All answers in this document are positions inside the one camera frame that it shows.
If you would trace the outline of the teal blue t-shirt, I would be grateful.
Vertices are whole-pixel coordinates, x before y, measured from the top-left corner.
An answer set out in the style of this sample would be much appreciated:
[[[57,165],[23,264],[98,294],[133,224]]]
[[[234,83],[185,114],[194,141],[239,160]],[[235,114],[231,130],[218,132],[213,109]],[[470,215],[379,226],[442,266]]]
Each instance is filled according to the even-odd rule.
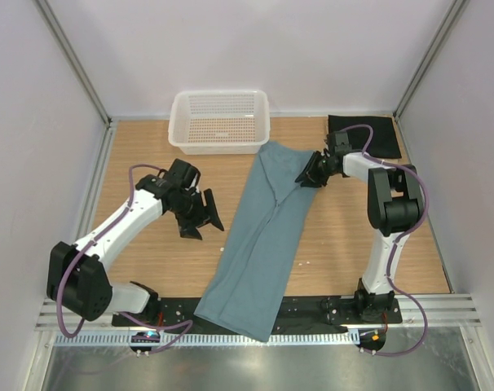
[[[260,148],[195,316],[268,341],[317,193],[295,181],[312,155],[278,142]]]

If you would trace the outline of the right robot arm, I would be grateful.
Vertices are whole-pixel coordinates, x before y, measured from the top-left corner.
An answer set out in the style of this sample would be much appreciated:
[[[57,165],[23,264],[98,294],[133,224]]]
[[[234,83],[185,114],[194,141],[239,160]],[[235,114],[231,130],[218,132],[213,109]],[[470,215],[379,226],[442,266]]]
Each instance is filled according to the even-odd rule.
[[[377,323],[395,309],[395,272],[409,236],[426,219],[426,193],[414,165],[380,160],[349,143],[346,130],[333,132],[326,148],[314,152],[295,182],[320,188],[341,174],[367,185],[367,216],[374,229],[368,266],[354,297],[343,309],[361,323]]]

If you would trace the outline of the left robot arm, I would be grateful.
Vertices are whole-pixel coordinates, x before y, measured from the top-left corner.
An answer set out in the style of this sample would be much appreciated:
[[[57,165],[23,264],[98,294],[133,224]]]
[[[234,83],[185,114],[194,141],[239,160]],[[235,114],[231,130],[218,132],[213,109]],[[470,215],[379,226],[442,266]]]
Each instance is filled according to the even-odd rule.
[[[153,324],[159,315],[157,293],[136,282],[111,283],[108,272],[130,241],[166,213],[174,215],[184,239],[200,239],[200,228],[208,224],[223,229],[213,192],[198,188],[200,177],[195,166],[176,159],[168,169],[153,167],[140,180],[131,179],[128,198],[110,217],[75,243],[52,248],[47,297],[85,321],[108,311]]]

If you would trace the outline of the folded black t-shirt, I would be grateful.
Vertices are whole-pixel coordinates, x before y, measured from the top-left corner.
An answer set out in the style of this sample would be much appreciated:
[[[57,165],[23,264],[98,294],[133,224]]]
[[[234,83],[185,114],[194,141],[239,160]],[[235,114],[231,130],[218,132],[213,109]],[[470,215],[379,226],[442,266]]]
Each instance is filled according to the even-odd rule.
[[[395,127],[390,117],[385,116],[333,116],[328,117],[329,133],[343,130],[353,125],[369,125],[373,137],[366,152],[380,159],[402,158]]]

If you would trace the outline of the white perforated plastic basket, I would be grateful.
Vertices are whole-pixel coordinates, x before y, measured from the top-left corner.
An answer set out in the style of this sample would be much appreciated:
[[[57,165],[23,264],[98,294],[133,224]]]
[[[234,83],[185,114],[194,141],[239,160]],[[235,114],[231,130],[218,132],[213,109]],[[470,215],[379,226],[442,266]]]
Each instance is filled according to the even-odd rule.
[[[270,132],[265,92],[193,90],[174,98],[168,141],[186,155],[244,155],[257,153]]]

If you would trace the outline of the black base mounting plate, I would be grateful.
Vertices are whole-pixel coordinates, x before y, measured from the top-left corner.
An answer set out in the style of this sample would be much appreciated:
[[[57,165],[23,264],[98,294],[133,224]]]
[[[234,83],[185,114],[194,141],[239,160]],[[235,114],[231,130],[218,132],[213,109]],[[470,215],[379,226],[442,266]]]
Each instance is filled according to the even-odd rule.
[[[148,326],[173,326],[187,319],[193,321],[191,334],[231,335],[233,332],[210,321],[198,318],[194,311],[198,297],[164,298],[132,317]],[[281,303],[273,335],[306,335],[340,333],[343,326],[401,324],[402,314],[397,300],[388,310],[368,307],[360,312],[354,297],[312,296],[285,297]]]

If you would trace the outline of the aluminium front frame rail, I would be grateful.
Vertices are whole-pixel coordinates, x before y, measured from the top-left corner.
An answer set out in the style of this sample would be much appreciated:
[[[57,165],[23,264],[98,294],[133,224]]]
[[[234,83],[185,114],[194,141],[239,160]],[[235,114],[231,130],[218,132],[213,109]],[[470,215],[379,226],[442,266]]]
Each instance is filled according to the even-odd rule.
[[[421,327],[425,321],[430,326],[439,327],[450,323],[479,323],[479,315],[475,309],[471,296],[466,294],[430,294],[408,297],[397,295],[403,322],[396,325],[413,325]],[[370,327],[370,325],[350,325],[348,327]]]

